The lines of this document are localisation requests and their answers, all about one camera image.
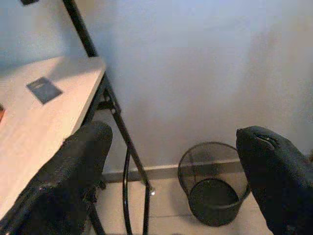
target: tile floor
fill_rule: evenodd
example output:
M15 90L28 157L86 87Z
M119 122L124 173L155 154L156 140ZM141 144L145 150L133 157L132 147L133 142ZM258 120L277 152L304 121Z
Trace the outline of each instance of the tile floor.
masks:
M151 196L150 235L272 235L252 196L244 201L236 219L226 226L212 228L201 224L190 212L187 198L178 179L152 180L156 194ZM129 206L134 235L142 234L145 187L129 183ZM122 184L108 184L100 192L97 211L108 235L125 235L122 207Z

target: black metal frame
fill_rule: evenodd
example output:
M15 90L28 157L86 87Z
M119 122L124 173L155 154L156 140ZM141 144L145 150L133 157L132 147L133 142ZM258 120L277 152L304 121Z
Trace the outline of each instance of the black metal frame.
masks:
M67 9L67 12L75 26L75 29L79 35L80 40L85 48L85 51L88 57L97 56L98 53L96 52L95 46L91 40L91 37L87 31L87 28L84 24L83 18L78 10L78 7L74 0L63 0L64 6ZM108 77L106 73L104 73L98 90L90 104L90 107L85 115L82 125L89 123L96 110L103 110L103 109L110 109L113 118L117 124L117 127L127 145L127 153L125 158L125 165L124 165L124 172L123 172L123 211L124 211L124 219L125 219L125 226L128 235L132 235L130 217L129 217L129 209L128 209L128 169L129 169L129 162L130 156L132 156L133 161L138 168L138 172L141 176L143 183L145 184L145 208L144 208L144 219L143 219L143 234L148 234L148 225L149 225L149 203L150 203L150 190L151 185L147 174L143 168L143 165L139 159L138 153L135 149L135 146L132 142L132 139L126 129L126 125L121 116L121 109L118 105L116 100L115 94L113 89L110 85ZM94 230L98 235L104 235L104 230L101 226L101 222L97 215L97 211L94 207L94 204L91 205L91 210L89 214L90 220L94 227Z

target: dark blue card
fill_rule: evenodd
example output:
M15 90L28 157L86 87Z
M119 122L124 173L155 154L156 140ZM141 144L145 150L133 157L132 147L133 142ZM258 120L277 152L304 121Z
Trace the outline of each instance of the dark blue card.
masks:
M26 86L42 104L46 104L63 93L45 77L41 77Z

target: desk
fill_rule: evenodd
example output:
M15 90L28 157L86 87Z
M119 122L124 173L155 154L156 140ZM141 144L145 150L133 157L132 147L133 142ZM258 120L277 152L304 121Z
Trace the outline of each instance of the desk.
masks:
M30 179L82 124L105 72L99 57L57 57L0 72L0 219ZM26 84L46 77L63 94L45 105Z

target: wire mesh trash can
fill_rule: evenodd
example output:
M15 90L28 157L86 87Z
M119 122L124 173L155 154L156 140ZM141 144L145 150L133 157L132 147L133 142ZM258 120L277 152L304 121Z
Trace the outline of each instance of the wire mesh trash can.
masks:
M237 150L219 142L198 144L180 160L180 185L186 193L192 214L206 225L218 227L233 221L250 193L240 164L236 167L227 164L233 160L239 160Z

